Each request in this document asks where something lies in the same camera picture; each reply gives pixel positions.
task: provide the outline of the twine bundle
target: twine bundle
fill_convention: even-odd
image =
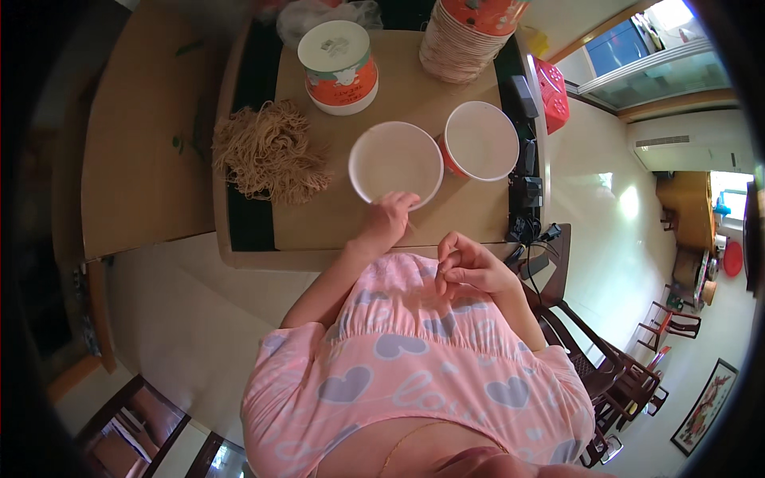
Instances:
[[[243,108],[215,125],[213,167],[247,199],[305,204],[332,180],[326,148],[308,144],[309,127],[290,100]]]
[[[496,37],[461,24],[437,0],[420,45],[425,71],[449,83],[470,83],[512,36]]]

